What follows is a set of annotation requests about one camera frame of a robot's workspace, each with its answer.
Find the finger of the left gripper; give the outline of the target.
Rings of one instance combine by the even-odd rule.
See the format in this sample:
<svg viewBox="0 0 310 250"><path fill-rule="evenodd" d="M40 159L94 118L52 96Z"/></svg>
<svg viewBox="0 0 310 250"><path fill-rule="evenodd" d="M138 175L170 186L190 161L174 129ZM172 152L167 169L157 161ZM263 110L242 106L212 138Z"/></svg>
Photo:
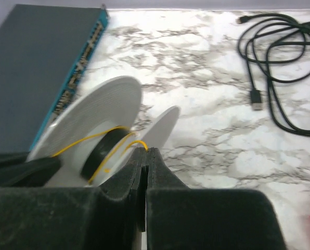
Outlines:
<svg viewBox="0 0 310 250"><path fill-rule="evenodd" d="M61 168L58 156L27 161L28 153L0 154L0 187L40 187Z"/></svg>

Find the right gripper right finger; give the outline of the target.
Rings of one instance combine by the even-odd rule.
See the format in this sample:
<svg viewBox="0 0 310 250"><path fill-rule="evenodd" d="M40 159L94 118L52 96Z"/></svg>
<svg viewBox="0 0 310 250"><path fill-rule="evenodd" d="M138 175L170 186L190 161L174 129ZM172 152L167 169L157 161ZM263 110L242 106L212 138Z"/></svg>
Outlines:
<svg viewBox="0 0 310 250"><path fill-rule="evenodd" d="M183 249L182 195L188 190L165 164L160 151L147 152L145 228L148 249Z"/></svg>

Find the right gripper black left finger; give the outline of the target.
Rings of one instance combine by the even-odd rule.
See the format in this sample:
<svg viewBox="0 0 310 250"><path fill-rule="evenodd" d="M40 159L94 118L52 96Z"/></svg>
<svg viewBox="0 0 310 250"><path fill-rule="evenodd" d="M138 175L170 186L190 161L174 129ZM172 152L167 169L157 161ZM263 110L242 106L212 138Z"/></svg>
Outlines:
<svg viewBox="0 0 310 250"><path fill-rule="evenodd" d="M103 215L110 222L137 223L145 231L147 151L137 148L126 165L100 186L107 204Z"/></svg>

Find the grey cable spool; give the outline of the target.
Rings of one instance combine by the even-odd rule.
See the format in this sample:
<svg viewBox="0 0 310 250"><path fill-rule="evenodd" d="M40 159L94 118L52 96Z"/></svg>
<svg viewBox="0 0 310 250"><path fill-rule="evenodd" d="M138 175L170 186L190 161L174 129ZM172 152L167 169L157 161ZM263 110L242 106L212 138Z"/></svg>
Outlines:
<svg viewBox="0 0 310 250"><path fill-rule="evenodd" d="M69 105L28 156L28 161L60 158L62 166L46 187L99 186L127 163L135 148L161 148L178 121L180 109L172 106L145 131L134 132L131 128L141 99L140 82L120 76Z"/></svg>

